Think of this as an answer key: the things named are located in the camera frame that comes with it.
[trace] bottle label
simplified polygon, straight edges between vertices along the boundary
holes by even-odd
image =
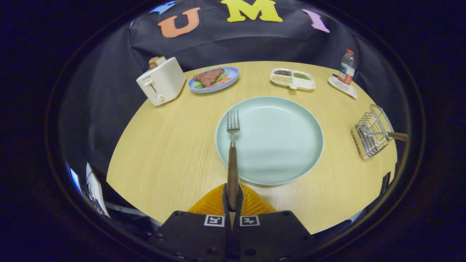
[[[338,80],[345,84],[350,84],[353,80],[354,69],[342,63],[340,73],[338,74]]]

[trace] toaster knob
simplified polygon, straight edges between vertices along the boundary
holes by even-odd
[[[160,103],[160,102],[163,102],[163,101],[164,101],[164,96],[163,96],[163,95],[158,95],[158,96],[156,96],[156,97],[155,97],[155,101],[157,101],[157,102],[159,102],[159,103]]]

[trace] carrot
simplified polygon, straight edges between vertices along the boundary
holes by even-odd
[[[232,79],[231,77],[225,77],[225,78],[220,79],[220,80],[219,80],[218,82],[216,82],[215,84],[210,85],[210,86],[207,86],[207,87],[204,87],[204,88],[214,87],[214,86],[219,85],[219,84],[221,84],[221,83],[227,82],[227,81],[229,81],[229,80],[231,80],[231,79]]]

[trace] steak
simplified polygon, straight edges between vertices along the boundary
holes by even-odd
[[[221,75],[225,73],[222,68],[217,68],[212,71],[207,71],[205,73],[197,74],[194,76],[195,81],[201,82],[204,87],[211,86],[215,80]]]

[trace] toaster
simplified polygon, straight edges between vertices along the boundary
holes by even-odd
[[[176,57],[157,60],[157,67],[150,69],[136,79],[137,84],[155,106],[178,97],[186,76]]]

